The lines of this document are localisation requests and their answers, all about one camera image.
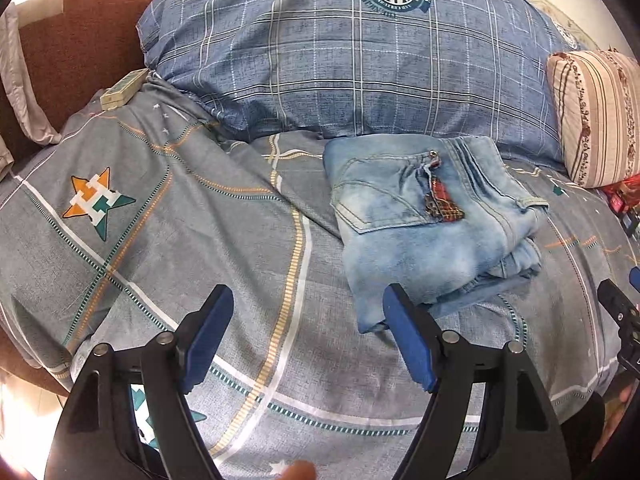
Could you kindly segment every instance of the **blue gripper pad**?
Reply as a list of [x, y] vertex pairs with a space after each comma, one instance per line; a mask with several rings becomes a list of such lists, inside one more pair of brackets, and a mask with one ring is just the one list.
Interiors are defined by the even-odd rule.
[[431, 369], [431, 353], [391, 285], [382, 295], [382, 311], [411, 378], [425, 391], [432, 391], [436, 375]]
[[634, 267], [629, 272], [629, 283], [631, 283], [635, 290], [640, 292], [640, 269], [638, 269], [638, 267]]
[[234, 295], [231, 289], [226, 285], [217, 285], [198, 312], [187, 314], [194, 316], [194, 322], [201, 323], [201, 327], [184, 356], [184, 375], [180, 381], [182, 393], [188, 394], [205, 379], [233, 313]]

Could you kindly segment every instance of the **jeans back pocket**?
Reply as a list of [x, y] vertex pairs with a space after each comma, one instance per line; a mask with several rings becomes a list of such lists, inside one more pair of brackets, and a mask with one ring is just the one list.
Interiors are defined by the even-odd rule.
[[331, 205], [356, 232], [439, 222], [426, 211], [427, 154], [350, 160], [332, 188]]

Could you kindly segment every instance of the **gray bed sheet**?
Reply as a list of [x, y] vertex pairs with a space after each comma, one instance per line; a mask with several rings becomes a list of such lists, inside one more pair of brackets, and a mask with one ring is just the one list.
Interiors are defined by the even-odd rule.
[[[0, 182], [0, 324], [16, 345], [69, 387], [95, 344], [144, 344], [225, 283], [236, 312], [188, 397], [225, 478], [272, 478], [295, 459], [320, 478], [391, 478], [428, 394], [389, 333], [356, 331], [326, 141], [226, 140], [159, 78], [117, 110], [102, 112], [97, 97], [60, 145]], [[440, 323], [479, 344], [522, 341], [566, 420], [616, 371], [616, 326], [595, 290], [612, 278], [639, 301], [626, 278], [638, 243], [597, 194], [524, 162], [508, 170], [550, 202], [536, 237], [542, 273]], [[492, 322], [479, 327], [480, 316]], [[452, 472], [468, 461], [481, 393]]]

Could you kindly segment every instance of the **brown sofa back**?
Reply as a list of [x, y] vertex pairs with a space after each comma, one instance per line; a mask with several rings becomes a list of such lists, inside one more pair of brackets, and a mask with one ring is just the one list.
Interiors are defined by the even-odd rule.
[[[136, 23], [151, 0], [33, 0], [20, 41], [38, 104], [58, 131], [101, 88], [144, 66]], [[42, 147], [21, 131], [0, 86], [0, 134], [16, 162]], [[30, 367], [0, 328], [0, 368], [59, 394], [44, 369]]]

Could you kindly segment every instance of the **light blue denim jeans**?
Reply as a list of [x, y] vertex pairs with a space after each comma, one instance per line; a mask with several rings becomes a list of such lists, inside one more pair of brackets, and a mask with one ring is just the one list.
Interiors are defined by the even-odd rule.
[[[507, 174], [488, 137], [334, 139], [324, 168], [360, 332], [386, 328], [389, 283], [400, 283], [414, 303], [433, 305], [437, 318], [540, 269], [531, 237], [548, 203]], [[436, 181], [448, 202], [435, 200], [443, 198]]]

